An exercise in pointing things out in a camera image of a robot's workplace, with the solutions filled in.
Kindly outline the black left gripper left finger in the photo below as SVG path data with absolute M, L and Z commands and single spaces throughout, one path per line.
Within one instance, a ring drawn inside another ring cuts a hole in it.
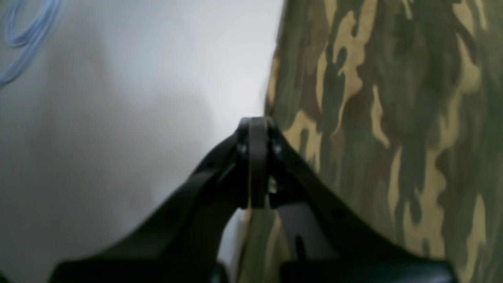
M 250 204 L 250 133 L 244 118 L 147 220 L 86 259 L 59 264 L 51 283 L 228 283 L 217 260 L 223 231 Z

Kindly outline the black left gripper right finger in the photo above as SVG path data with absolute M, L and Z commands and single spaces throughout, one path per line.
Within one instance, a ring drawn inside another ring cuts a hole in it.
M 416 256 L 367 225 L 325 186 L 266 119 L 269 194 L 285 229 L 292 259 L 282 283 L 456 283 L 448 262 Z

